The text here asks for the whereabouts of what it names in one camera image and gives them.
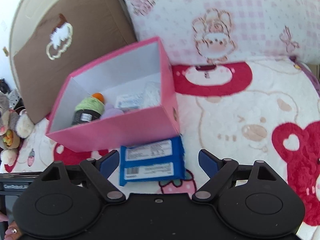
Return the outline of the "person's hand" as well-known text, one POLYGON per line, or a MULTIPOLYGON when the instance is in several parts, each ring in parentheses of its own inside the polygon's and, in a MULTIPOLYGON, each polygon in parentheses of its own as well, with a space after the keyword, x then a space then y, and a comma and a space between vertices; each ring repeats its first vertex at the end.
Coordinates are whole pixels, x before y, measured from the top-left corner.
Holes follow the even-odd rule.
MULTIPOLYGON (((0 220, 1 222, 8 222, 9 218, 7 215, 4 215, 3 213, 0 214, 0 220)), ((20 230, 17 226, 17 224, 15 223, 15 221, 13 221, 9 226, 8 229, 6 230, 6 232, 4 233, 4 239, 5 240, 17 240, 20 238, 20 230)))

